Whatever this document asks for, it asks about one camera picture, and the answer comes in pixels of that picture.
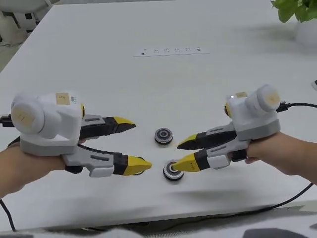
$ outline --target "metal bearing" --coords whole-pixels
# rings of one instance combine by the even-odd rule
[[[176,160],[171,160],[165,164],[163,168],[163,175],[167,180],[178,181],[184,176],[184,171],[174,170],[172,168],[173,164],[176,162]]]
[[[173,133],[170,129],[160,128],[155,132],[154,140],[159,145],[168,145],[173,139]]]
[[[144,171],[145,171],[145,170],[143,170],[143,171],[141,171],[141,172],[138,172],[138,173],[134,174],[134,176],[141,175],[141,174],[144,173]]]

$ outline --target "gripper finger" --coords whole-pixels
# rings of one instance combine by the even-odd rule
[[[124,118],[85,115],[81,124],[79,140],[95,139],[100,136],[121,133],[135,127],[136,125],[133,122]]]
[[[83,145],[78,145],[74,154],[62,157],[68,167],[86,167],[90,172],[89,176],[94,178],[108,177],[112,174],[134,175],[152,166],[140,157],[96,150]]]
[[[208,131],[189,136],[178,144],[177,149],[198,150],[213,148],[233,140],[237,136],[233,124],[218,126]]]
[[[243,151],[248,148],[250,141],[239,141],[235,138],[226,144],[202,149],[196,153],[189,154],[173,164],[173,169],[187,172],[198,172],[208,168],[221,169],[230,165],[231,152]]]

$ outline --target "hand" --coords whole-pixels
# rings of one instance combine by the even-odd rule
[[[0,152],[0,198],[22,189],[54,170],[64,170],[61,156],[34,156],[21,151],[18,143]]]
[[[287,175],[299,175],[306,163],[306,150],[311,144],[279,132],[252,142],[247,150],[250,158],[246,159],[246,163],[262,160]]]

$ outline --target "cable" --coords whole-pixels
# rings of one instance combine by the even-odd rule
[[[224,219],[224,218],[233,218],[233,217],[242,217],[242,216],[248,216],[248,215],[255,215],[255,214],[259,214],[262,212],[267,212],[270,210],[273,210],[275,208],[284,206],[287,203],[290,203],[292,201],[294,201],[295,199],[299,198],[300,196],[302,196],[308,189],[310,189],[314,184],[310,183],[307,187],[305,187],[300,193],[298,193],[297,195],[295,195],[294,197],[288,199],[287,201],[281,202],[279,204],[276,204],[274,206],[270,206],[270,207],[264,207],[264,208],[260,208],[257,210],[253,210],[253,211],[245,211],[245,212],[239,212],[239,213],[235,213],[235,214],[231,214],[231,215],[220,215],[220,216],[213,216],[213,217],[205,217],[205,218],[201,218],[197,221],[190,221],[190,222],[182,222],[179,224],[175,224],[171,227],[168,227],[164,230],[162,230],[162,232],[166,232],[169,231],[171,229],[174,229],[176,227],[182,226],[182,225],[188,225],[188,224],[194,224],[194,223],[198,223],[198,222],[202,222],[202,221],[207,221],[207,220],[212,220],[212,219]]]
[[[291,107],[295,107],[295,106],[304,106],[304,107],[312,107],[312,108],[317,108],[317,105],[316,104],[311,104],[311,103],[286,103],[285,101],[284,102],[281,102],[280,103],[280,106],[278,107],[278,109],[276,110],[278,113],[279,112],[284,112],[286,110],[288,110],[289,108]],[[310,183],[307,187],[305,187],[301,192],[299,192],[297,195],[295,195],[294,197],[288,199],[287,201],[284,201],[284,202],[281,202],[279,204],[276,204],[274,206],[270,206],[270,207],[265,207],[265,208],[260,208],[260,209],[257,209],[257,210],[253,210],[253,211],[245,211],[245,212],[239,212],[239,213],[235,213],[235,214],[231,214],[231,215],[220,215],[220,216],[213,216],[213,217],[205,217],[205,218],[202,218],[202,219],[199,219],[197,221],[190,221],[190,222],[183,222],[183,223],[179,223],[179,224],[175,224],[171,227],[168,227],[164,230],[162,230],[162,232],[166,232],[166,231],[169,231],[171,229],[174,229],[178,226],[182,226],[182,225],[185,225],[185,224],[193,224],[193,223],[198,223],[198,222],[202,222],[202,221],[206,221],[206,220],[212,220],[212,219],[223,219],[223,218],[232,218],[232,217],[240,217],[240,216],[248,216],[248,215],[255,215],[255,214],[258,214],[258,213],[262,213],[262,212],[267,212],[267,211],[270,211],[270,210],[273,210],[275,208],[278,208],[278,207],[281,207],[281,206],[284,206],[292,201],[294,201],[295,199],[299,198],[300,196],[302,196],[308,189],[310,189],[314,184],[313,183]]]
[[[0,205],[1,205],[1,207],[4,209],[6,215],[8,216],[9,223],[10,223],[10,226],[11,226],[12,231],[13,231],[13,232],[16,232],[16,228],[15,228],[15,226],[14,226],[14,222],[13,222],[11,213],[10,213],[9,209],[6,207],[6,205],[5,205],[5,203],[3,202],[2,199],[0,199]]]
[[[317,108],[316,104],[311,104],[311,103],[286,103],[286,102],[282,102],[282,103],[280,103],[280,106],[278,107],[278,109],[276,111],[278,113],[279,112],[283,112],[283,111],[288,110],[290,107],[295,107],[295,106],[304,106],[304,107]],[[2,124],[3,127],[13,127],[14,125],[12,124],[11,115],[4,115],[4,116],[0,117],[0,124]],[[220,215],[220,216],[206,217],[206,218],[199,219],[197,221],[183,222],[183,223],[179,223],[179,224],[173,225],[173,226],[171,226],[169,228],[166,228],[166,229],[162,230],[162,232],[174,229],[175,227],[182,226],[182,225],[185,225],[185,224],[193,224],[193,223],[202,222],[202,221],[206,221],[206,220],[212,220],[212,219],[223,219],[223,218],[248,216],[248,215],[254,215],[254,214],[270,211],[270,210],[273,210],[275,208],[284,206],[285,204],[288,204],[288,203],[294,201],[295,199],[299,198],[308,189],[310,189],[313,185],[314,185],[313,183],[310,183],[307,187],[305,187],[301,192],[299,192],[294,197],[292,197],[292,198],[290,198],[290,199],[288,199],[288,200],[286,200],[284,202],[281,202],[279,204],[276,204],[274,206],[260,208],[260,209],[253,210],[253,211],[239,212],[239,213],[235,213],[235,214],[231,214],[231,215]],[[14,222],[13,222],[11,213],[8,210],[8,208],[6,207],[6,205],[5,205],[5,203],[3,202],[2,199],[0,199],[0,205],[3,208],[3,210],[5,211],[6,215],[8,216],[8,220],[9,220],[9,223],[10,223],[12,231],[16,232],[16,228],[14,226]],[[104,230],[98,229],[98,228],[86,228],[86,229],[91,230],[91,231],[99,231],[99,232],[104,231]]]

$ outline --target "printed label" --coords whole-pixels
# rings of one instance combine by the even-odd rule
[[[20,123],[23,126],[30,127],[34,121],[34,117],[25,112],[22,108],[15,107],[11,112],[11,118],[13,121]]]
[[[248,96],[246,92],[236,93],[237,98],[245,98]]]
[[[274,92],[265,96],[265,102],[270,106],[274,106],[277,103],[281,102],[281,98],[279,97],[279,94],[277,92]]]
[[[68,93],[56,93],[56,104],[57,105],[70,105]]]

